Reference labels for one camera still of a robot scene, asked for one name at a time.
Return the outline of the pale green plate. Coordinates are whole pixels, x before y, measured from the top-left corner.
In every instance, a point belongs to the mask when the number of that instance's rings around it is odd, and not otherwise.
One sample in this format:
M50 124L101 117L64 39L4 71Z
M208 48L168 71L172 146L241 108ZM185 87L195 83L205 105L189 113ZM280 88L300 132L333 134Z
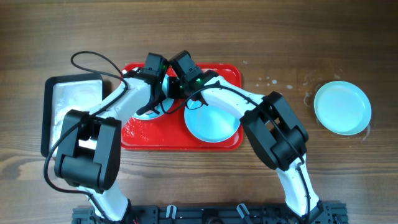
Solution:
M351 136L365 130L372 118L371 102L356 85L332 81L320 87L313 100L319 122L329 131Z

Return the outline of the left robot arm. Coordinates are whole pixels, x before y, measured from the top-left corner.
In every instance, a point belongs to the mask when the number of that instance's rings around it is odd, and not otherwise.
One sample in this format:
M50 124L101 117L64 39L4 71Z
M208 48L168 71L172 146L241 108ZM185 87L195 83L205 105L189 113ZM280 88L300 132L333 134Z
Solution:
M116 177L121 159L121 130L134 114L144 114L166 95L167 69L138 68L120 75L120 84L88 111L66 113L60 138L50 149L54 173L72 187L71 194L86 195L93 206L92 222L132 223L131 201Z

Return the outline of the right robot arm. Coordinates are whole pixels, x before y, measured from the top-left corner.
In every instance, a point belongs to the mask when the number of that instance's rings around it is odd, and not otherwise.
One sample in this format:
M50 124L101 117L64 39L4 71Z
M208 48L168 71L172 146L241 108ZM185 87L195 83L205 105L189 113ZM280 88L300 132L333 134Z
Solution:
M276 91L267 96L251 93L213 70L203 72L186 50L169 63L180 82L176 94L238 119L256 156L277 172L288 208L304 223L314 221L320 199L307 170L308 133L285 98Z

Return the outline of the blue plate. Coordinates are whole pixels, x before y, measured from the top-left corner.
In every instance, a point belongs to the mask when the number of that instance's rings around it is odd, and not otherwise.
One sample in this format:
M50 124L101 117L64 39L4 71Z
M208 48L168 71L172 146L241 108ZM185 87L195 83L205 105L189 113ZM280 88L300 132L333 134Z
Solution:
M163 79L163 82L162 82L162 91L166 95L166 99L162 102L162 104L163 104L164 110L166 110L166 111L171 109L171 107L174 103L174 99L169 98L167 95L167 92L169 89L168 82L169 82L169 76L166 74ZM135 113L133 115L133 118L139 119L139 120L151 120L151 119L156 119L164 114L160 105L157 105L155 107L155 109L159 112L159 114L156 114L153 110L150 110L150 111L145 112L142 115L138 115L137 113Z
M193 100L189 100L184 109L184 120L194 137L209 143L229 139L240 126L239 119L228 112Z

